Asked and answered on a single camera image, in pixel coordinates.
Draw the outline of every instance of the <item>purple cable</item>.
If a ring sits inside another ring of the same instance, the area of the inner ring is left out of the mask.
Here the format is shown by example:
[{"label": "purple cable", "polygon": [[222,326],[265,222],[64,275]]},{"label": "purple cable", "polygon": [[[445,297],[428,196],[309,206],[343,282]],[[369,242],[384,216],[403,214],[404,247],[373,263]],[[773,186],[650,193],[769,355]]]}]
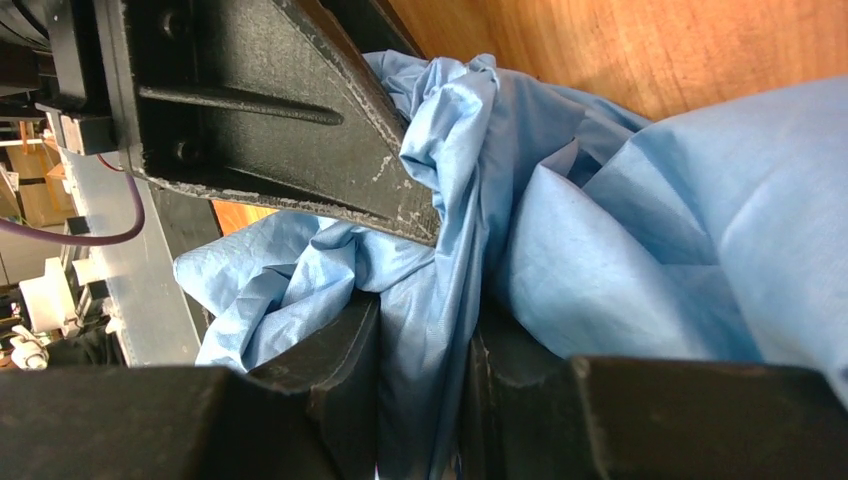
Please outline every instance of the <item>purple cable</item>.
[{"label": "purple cable", "polygon": [[133,205],[135,206],[135,223],[124,233],[119,235],[109,235],[106,237],[63,235],[61,233],[44,232],[35,228],[25,227],[4,219],[0,219],[0,230],[32,238],[33,240],[63,243],[65,245],[74,245],[79,247],[104,247],[106,245],[117,245],[119,243],[132,240],[141,233],[141,229],[144,227],[144,205],[141,203],[141,194],[138,192],[135,179],[130,174],[126,174],[126,176],[127,184],[130,187],[130,195],[132,195]]}]

